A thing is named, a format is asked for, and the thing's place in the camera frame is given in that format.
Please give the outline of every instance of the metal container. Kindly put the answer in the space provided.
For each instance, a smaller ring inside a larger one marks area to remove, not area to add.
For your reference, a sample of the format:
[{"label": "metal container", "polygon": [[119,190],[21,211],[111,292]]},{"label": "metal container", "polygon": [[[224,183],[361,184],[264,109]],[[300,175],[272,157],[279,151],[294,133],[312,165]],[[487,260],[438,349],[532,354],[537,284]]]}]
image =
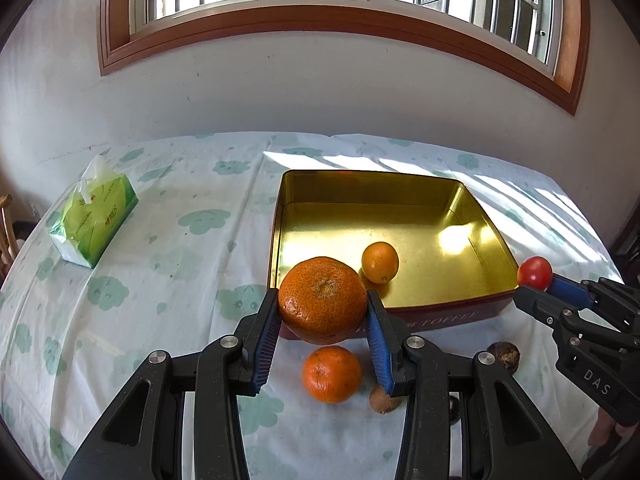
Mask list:
[{"label": "metal container", "polygon": [[[400,259],[386,285],[367,280],[360,265],[362,251],[377,241],[390,243]],[[496,316],[511,301],[518,269],[499,231],[457,180],[287,171],[274,216],[269,286],[280,286],[291,267],[314,256],[357,270],[414,332]],[[286,328],[281,335],[295,338]]]}]

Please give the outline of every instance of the green tissue package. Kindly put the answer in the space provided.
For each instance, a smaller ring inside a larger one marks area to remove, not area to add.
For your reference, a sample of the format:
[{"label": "green tissue package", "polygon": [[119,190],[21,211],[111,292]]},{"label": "green tissue package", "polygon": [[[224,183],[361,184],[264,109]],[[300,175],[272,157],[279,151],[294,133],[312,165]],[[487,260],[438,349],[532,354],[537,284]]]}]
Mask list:
[{"label": "green tissue package", "polygon": [[137,203],[127,176],[115,173],[97,155],[66,199],[49,235],[63,260],[93,269]]}]

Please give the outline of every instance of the table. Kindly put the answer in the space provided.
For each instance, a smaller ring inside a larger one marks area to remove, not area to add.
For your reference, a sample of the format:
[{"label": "table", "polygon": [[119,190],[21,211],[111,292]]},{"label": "table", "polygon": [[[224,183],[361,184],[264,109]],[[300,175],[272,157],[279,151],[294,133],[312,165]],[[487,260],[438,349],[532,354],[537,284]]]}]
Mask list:
[{"label": "table", "polygon": [[[401,171],[457,178],[480,201],[520,263],[533,254],[571,279],[620,276],[596,233],[550,178],[495,158],[363,135],[245,132],[113,146],[111,167],[140,202],[94,270],[64,262],[47,226],[27,240],[0,292],[0,412],[46,479],[58,479],[99,415],[152,350],[203,349],[253,313],[265,293],[281,174],[289,168]],[[515,378],[580,464],[596,405],[555,371],[548,327],[513,304],[500,316],[434,330],[444,351],[473,356],[497,340],[522,353]],[[349,340],[362,386],[337,405],[300,381],[315,348],[280,339],[255,399],[239,399],[252,480],[393,478],[404,406],[368,406],[375,377],[366,340]],[[186,401],[184,478],[193,475],[193,395]],[[460,471],[460,427],[451,472]]]}]

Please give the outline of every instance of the window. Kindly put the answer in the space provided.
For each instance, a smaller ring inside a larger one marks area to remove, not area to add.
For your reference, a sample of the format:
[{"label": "window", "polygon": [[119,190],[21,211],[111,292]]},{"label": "window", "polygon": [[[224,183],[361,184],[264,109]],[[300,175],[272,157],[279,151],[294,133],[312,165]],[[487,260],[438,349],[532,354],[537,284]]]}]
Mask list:
[{"label": "window", "polygon": [[195,41],[280,30],[350,32],[465,57],[575,113],[588,0],[100,0],[105,74]]}]

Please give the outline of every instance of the brown nut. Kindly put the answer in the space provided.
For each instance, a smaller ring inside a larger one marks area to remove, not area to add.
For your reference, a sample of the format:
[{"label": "brown nut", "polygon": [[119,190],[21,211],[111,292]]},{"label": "brown nut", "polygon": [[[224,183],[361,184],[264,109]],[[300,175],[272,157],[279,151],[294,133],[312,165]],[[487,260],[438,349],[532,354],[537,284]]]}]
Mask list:
[{"label": "brown nut", "polygon": [[498,341],[489,345],[486,351],[493,354],[511,375],[516,373],[520,363],[520,351],[516,345],[508,341]]},{"label": "brown nut", "polygon": [[369,406],[378,413],[389,413],[402,403],[402,397],[389,397],[382,386],[376,386],[369,394]]}]

